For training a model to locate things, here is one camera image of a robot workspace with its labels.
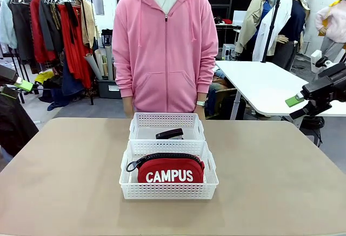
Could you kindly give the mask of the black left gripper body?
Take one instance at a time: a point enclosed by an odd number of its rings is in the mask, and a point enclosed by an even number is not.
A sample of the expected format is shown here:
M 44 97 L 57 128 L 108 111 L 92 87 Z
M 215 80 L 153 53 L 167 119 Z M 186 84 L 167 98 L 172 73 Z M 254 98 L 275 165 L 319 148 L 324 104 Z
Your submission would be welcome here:
M 5 84 L 15 84 L 18 79 L 18 74 L 15 70 L 0 65 L 0 83 Z

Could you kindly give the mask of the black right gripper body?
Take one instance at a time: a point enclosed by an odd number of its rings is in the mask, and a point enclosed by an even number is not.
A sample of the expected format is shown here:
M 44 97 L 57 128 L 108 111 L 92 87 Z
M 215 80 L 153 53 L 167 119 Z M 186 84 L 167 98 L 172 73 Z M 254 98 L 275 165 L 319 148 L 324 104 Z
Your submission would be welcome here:
M 305 100 L 345 102 L 345 64 L 338 63 L 318 74 L 318 78 L 302 87 Z

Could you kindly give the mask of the person's right hand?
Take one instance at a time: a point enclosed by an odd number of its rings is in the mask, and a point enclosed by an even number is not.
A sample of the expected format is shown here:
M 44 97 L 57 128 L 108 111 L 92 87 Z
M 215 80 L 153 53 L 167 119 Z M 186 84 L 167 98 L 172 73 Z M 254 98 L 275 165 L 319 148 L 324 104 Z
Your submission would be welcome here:
M 123 97 L 122 101 L 123 101 L 123 108 L 124 108 L 124 113 L 126 117 L 129 119 L 133 118 L 135 111 L 134 111 L 132 96 Z

